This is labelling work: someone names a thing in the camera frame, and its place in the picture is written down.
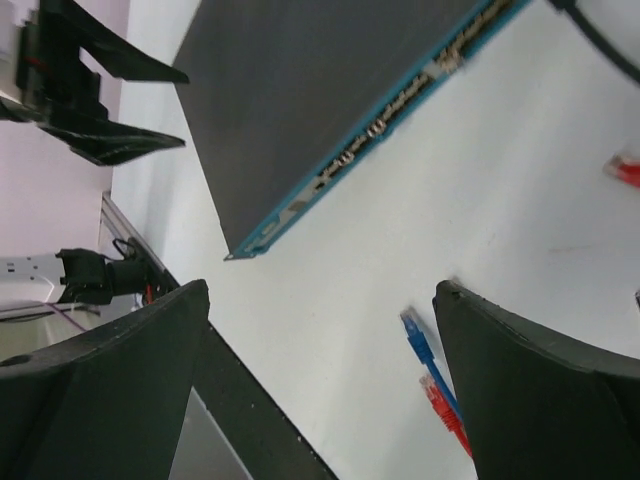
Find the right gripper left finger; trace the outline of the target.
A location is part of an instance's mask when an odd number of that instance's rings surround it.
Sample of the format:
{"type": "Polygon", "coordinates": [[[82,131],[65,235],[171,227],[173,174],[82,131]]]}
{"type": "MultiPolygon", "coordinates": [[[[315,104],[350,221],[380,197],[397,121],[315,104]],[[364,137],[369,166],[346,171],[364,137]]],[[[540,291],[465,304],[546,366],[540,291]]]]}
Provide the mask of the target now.
{"type": "Polygon", "coordinates": [[[208,313],[195,280],[2,361],[2,478],[168,478],[208,313]]]}

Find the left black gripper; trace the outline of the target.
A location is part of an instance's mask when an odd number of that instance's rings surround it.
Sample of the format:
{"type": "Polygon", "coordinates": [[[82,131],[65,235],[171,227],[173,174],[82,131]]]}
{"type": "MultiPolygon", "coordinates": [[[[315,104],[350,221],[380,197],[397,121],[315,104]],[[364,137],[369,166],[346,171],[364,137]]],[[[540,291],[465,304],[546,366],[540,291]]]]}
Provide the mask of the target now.
{"type": "Polygon", "coordinates": [[[1,120],[33,123],[96,166],[118,166],[185,146],[171,135],[112,122],[100,101],[101,75],[86,50],[114,78],[188,84],[184,72],[120,37],[75,1],[40,1],[14,27],[15,100],[1,98],[1,120]]]}

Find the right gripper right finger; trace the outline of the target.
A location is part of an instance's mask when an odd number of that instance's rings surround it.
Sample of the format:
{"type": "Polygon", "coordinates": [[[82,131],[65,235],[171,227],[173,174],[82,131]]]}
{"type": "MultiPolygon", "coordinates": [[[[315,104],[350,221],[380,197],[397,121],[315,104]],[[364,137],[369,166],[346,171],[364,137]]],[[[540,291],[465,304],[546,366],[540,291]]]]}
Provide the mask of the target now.
{"type": "Polygon", "coordinates": [[[638,359],[451,280],[433,308],[478,478],[638,478],[638,359]]]}

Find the black network switch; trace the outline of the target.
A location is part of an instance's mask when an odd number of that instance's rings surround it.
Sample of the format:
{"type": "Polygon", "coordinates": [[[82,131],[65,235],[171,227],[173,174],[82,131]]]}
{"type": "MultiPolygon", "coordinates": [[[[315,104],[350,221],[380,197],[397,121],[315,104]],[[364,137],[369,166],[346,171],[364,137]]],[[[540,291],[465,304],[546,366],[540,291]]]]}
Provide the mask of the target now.
{"type": "Polygon", "coordinates": [[[523,8],[204,1],[178,97],[231,260],[265,253],[523,8]]]}

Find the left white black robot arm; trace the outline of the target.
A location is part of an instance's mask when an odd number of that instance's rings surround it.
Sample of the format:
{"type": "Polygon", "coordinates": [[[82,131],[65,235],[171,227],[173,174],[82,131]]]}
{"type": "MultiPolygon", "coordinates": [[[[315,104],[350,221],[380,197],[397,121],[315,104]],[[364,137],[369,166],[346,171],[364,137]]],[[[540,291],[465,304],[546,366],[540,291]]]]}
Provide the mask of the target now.
{"type": "MultiPolygon", "coordinates": [[[[26,20],[1,4],[1,118],[33,124],[98,167],[115,167],[179,148],[184,140],[110,120],[100,101],[101,76],[81,59],[88,52],[112,77],[186,84],[188,76],[139,50],[75,1],[41,1],[26,20]]],[[[89,249],[4,257],[1,299],[27,304],[107,305],[143,293],[152,282],[150,260],[120,260],[89,249]]]]}

